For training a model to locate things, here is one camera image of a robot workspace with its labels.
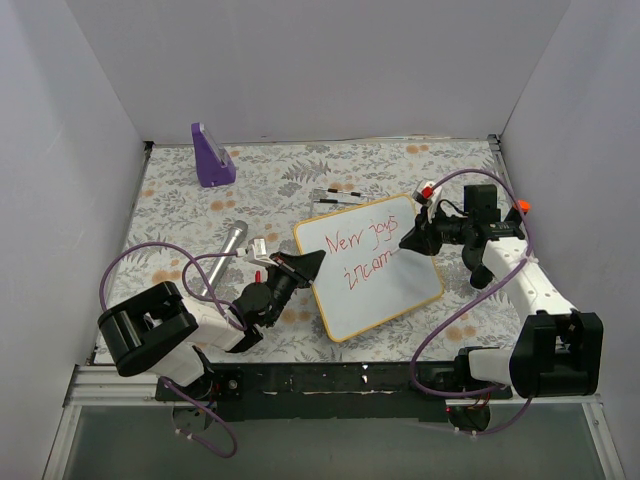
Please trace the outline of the yellow framed whiteboard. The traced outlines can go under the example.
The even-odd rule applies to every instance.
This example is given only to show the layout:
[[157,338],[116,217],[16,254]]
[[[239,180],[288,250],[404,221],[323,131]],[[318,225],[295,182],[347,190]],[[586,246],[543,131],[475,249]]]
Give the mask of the yellow framed whiteboard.
[[326,252],[312,289],[328,337],[347,341],[423,307],[444,293],[432,257],[391,255],[414,226],[414,201],[395,195],[298,223],[302,254]]

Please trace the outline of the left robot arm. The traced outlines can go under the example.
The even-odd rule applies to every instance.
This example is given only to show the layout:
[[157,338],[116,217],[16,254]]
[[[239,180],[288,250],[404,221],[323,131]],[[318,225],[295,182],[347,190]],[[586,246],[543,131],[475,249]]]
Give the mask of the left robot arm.
[[238,354],[261,342],[261,330],[276,324],[295,291],[313,285],[326,252],[267,255],[248,247],[215,256],[247,257],[266,269],[267,279],[248,284],[230,303],[209,287],[203,298],[211,307],[185,299],[172,281],[113,307],[106,305],[105,292],[99,292],[102,314],[97,325],[120,376],[151,372],[177,383],[190,399],[205,398],[213,377],[202,350],[213,346]]

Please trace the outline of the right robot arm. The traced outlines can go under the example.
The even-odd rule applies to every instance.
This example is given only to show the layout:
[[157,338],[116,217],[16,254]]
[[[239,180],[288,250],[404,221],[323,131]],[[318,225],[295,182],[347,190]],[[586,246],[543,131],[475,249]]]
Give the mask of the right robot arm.
[[426,390],[469,398],[497,387],[523,398],[593,394],[603,323],[567,300],[533,257],[523,229],[526,203],[516,201],[503,214],[492,184],[465,186],[463,206],[451,215],[430,182],[412,197],[421,208],[400,249],[434,256],[443,245],[461,246],[470,285],[487,294],[503,289],[521,323],[513,346],[461,348],[443,380],[428,382]]

